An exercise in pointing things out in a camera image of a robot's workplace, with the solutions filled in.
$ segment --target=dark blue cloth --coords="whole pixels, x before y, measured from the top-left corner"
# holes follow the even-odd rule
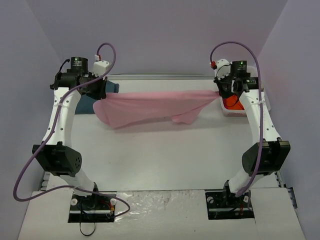
[[[111,81],[106,82],[105,86],[106,93],[118,93],[119,84],[113,83]],[[88,97],[87,95],[82,95],[80,101],[75,109],[75,114],[94,114],[93,105],[97,100]]]

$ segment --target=orange object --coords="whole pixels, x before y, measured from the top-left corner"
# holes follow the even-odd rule
[[[238,97],[236,95],[233,95],[231,97],[228,97],[227,99],[223,99],[223,105],[228,110],[245,110],[244,106],[242,106],[240,101],[237,102],[237,100]]]

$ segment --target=black mounting plate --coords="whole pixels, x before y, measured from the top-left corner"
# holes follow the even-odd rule
[[[89,197],[74,194],[72,200],[76,199],[76,205],[70,205],[68,223],[113,223],[115,221],[115,207],[110,210],[110,200],[116,196],[115,193],[108,193],[110,196],[92,195]]]
[[[235,206],[225,206],[223,190],[208,190],[205,192],[206,208],[209,220],[254,219],[252,205],[242,200]]]

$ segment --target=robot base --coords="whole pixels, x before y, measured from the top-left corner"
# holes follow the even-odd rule
[[[206,208],[209,220],[254,219],[254,211],[249,203],[249,193],[236,197],[230,193],[228,181],[220,190],[205,192]]]
[[[96,184],[93,191],[98,191]],[[78,196],[73,194],[68,223],[113,223],[115,205],[111,205],[110,202],[116,194],[108,193],[108,195]]]

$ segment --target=screw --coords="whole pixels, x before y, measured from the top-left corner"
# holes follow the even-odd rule
[[[112,206],[116,205],[116,204],[117,204],[117,200],[114,199],[114,198],[111,198],[111,199],[110,199],[110,204],[111,204]]]
[[[71,206],[75,206],[75,205],[77,205],[77,203],[78,203],[78,200],[76,199],[76,198],[73,198],[73,199],[71,199]]]
[[[213,204],[214,203],[214,198],[212,196],[208,196],[206,201],[210,204]]]

